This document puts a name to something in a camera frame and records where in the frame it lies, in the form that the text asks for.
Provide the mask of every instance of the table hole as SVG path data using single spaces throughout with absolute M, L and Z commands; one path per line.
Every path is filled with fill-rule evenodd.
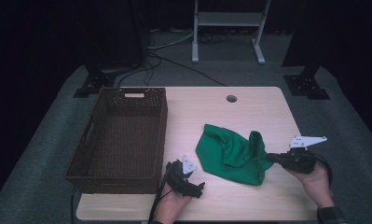
M 227 101 L 230 102 L 230 103 L 235 103 L 237 100 L 238 100 L 238 98 L 236 98 L 236 96 L 234 96 L 234 95 L 228 95 L 227 96 Z

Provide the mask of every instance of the human hand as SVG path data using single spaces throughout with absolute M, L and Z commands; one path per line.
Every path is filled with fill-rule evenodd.
M 335 206 L 334 200 L 330 194 L 327 171 L 319 162 L 316 163 L 314 170 L 308 175 L 287 169 L 285 170 L 302 183 L 304 190 L 319 208 Z
M 163 198 L 157 205 L 153 220 L 163 224 L 172 224 L 192 199 L 190 196 L 179 195 L 168 184 L 165 184 L 161 193 L 162 196 Z

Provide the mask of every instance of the brown wicker basket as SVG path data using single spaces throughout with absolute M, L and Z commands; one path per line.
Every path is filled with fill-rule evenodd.
M 82 193 L 155 194 L 168 106 L 164 88 L 103 88 L 65 179 Z

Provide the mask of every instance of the shelf leg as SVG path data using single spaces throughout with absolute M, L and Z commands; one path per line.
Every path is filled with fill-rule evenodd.
M 192 63 L 199 62 L 198 54 L 198 0 L 195 0 L 194 10 L 194 40 L 192 41 Z
M 265 59 L 264 59 L 264 56 L 262 54 L 261 48 L 259 47 L 259 42 L 261 41 L 261 35 L 262 35 L 262 32 L 264 31 L 265 22 L 267 20 L 270 1 L 271 0 L 267 0 L 267 2 L 265 3 L 264 11 L 262 12 L 260 23 L 259 23 L 259 26 L 258 26 L 257 38 L 252 40 L 253 47 L 255 49 L 255 55 L 258 59 L 258 63 L 260 63 L 260 64 L 265 64 L 266 63 Z

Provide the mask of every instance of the wooden table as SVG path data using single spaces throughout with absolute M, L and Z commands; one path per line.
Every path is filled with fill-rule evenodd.
M 248 139 L 259 131 L 267 152 L 286 152 L 300 134 L 291 111 L 276 87 L 167 87 L 168 127 L 164 166 L 183 155 L 199 168 L 188 179 L 206 182 L 178 220 L 258 221 L 314 220 L 316 205 L 301 184 L 274 164 L 260 187 L 234 183 L 203 172 L 195 152 L 205 123 L 230 129 Z M 235 103 L 227 100 L 237 98 Z M 83 220 L 148 220 L 155 195 L 83 194 L 76 215 Z

